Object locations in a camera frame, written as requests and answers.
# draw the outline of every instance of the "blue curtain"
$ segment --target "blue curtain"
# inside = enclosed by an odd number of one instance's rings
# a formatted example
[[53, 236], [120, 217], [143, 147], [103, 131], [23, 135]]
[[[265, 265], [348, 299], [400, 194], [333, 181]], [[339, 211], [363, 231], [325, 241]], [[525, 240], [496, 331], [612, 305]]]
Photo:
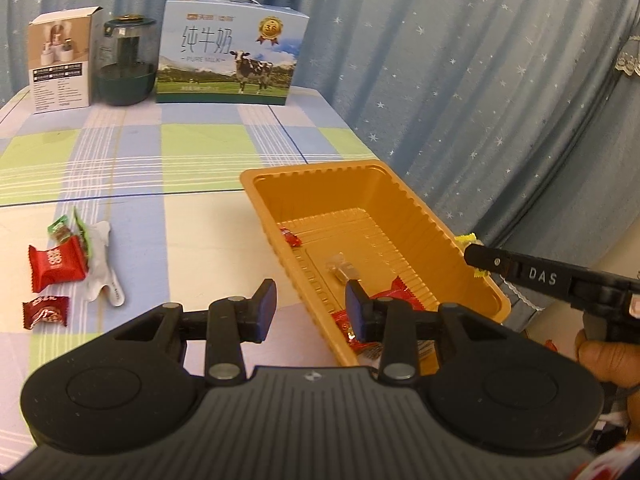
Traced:
[[[161, 18], [165, 0], [1, 1], [0, 102], [26, 84], [25, 24], [41, 12]], [[260, 1], [311, 16], [295, 83], [454, 232], [592, 265], [638, 215], [640, 81], [612, 65], [640, 0]], [[533, 311], [512, 299], [520, 328]]]

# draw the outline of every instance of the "grass field on box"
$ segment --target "grass field on box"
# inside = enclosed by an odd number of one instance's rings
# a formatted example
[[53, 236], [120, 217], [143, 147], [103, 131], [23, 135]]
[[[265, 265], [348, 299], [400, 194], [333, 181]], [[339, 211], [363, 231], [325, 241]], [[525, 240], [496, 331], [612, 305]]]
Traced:
[[[173, 94], [173, 93], [218, 93], [218, 94], [237, 94], [240, 89], [240, 83], [228, 83], [228, 82], [213, 82], [213, 83], [181, 83], [176, 81], [171, 82], [162, 82], [158, 81], [157, 83], [158, 93], [161, 94]], [[257, 94], [258, 88], [260, 88], [257, 84], [247, 83], [244, 86], [245, 94]], [[275, 88], [269, 87], [267, 89], [263, 89], [260, 92], [260, 95], [273, 95], [286, 97], [289, 93], [288, 89], [284, 88]]]

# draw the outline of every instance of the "checkered tablecloth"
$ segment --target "checkered tablecloth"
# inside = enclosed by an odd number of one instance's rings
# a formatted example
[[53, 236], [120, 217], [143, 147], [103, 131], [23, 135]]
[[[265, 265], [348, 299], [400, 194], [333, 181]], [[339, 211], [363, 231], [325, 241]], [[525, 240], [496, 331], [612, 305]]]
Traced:
[[374, 158], [315, 90], [286, 106], [96, 104], [33, 114], [21, 91], [0, 110], [0, 206], [241, 189], [248, 168]]
[[[278, 311], [263, 345], [244, 344], [247, 364], [335, 364], [245, 193], [217, 192], [240, 189], [246, 168], [373, 158], [317, 92], [295, 88], [285, 107], [147, 101], [37, 115], [30, 101], [22, 91], [0, 110], [0, 472], [33, 446], [18, 403], [28, 375], [164, 301], [203, 309], [274, 278]], [[37, 296], [27, 246], [50, 245], [47, 225], [74, 207], [111, 223], [126, 302], [51, 285], [43, 294], [70, 297], [68, 326], [24, 330], [21, 303]], [[190, 345], [187, 369], [202, 373], [203, 354]]]

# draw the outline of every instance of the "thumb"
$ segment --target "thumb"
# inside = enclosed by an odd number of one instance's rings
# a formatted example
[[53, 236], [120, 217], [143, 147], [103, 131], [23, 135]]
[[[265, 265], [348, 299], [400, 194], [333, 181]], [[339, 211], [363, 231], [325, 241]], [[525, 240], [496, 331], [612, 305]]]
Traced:
[[603, 383], [623, 388], [640, 383], [638, 345], [585, 341], [578, 347], [578, 361]]

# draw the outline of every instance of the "gray ridged panel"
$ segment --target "gray ridged panel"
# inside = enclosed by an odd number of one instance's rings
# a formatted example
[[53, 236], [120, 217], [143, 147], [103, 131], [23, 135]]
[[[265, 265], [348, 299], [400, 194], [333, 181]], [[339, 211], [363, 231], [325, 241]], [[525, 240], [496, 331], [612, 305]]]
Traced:
[[519, 458], [443, 430], [418, 394], [366, 368], [259, 367], [243, 386], [210, 390], [171, 436], [117, 456], [41, 446], [7, 480], [566, 480], [591, 455], [577, 448]]

